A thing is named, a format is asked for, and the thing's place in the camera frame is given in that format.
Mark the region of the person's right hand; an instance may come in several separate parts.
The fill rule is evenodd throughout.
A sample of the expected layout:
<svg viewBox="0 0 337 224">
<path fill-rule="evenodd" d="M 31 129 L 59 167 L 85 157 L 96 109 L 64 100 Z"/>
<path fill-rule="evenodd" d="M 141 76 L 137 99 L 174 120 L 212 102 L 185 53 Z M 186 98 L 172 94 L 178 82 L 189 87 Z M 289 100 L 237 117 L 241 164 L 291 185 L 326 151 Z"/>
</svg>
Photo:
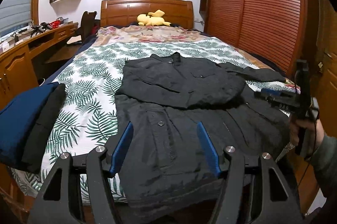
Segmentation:
<svg viewBox="0 0 337 224">
<path fill-rule="evenodd" d="M 323 142 L 325 135 L 320 119 L 312 122 L 310 120 L 298 119 L 296 115 L 290 115 L 289 129 L 292 145 L 298 147 L 302 143 L 299 155 L 305 160 L 312 157 L 312 154 Z"/>
</svg>

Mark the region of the grey right sleeve forearm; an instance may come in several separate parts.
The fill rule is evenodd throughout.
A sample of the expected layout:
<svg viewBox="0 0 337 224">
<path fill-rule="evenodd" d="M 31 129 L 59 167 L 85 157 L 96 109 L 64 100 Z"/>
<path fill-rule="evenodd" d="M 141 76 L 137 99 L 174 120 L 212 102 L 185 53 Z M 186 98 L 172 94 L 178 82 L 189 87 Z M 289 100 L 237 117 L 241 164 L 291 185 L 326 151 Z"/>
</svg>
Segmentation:
<svg viewBox="0 0 337 224">
<path fill-rule="evenodd" d="M 336 217 L 336 138 L 324 136 L 311 158 L 315 178 L 324 195 L 327 198 L 320 214 L 326 222 L 332 222 Z"/>
</svg>

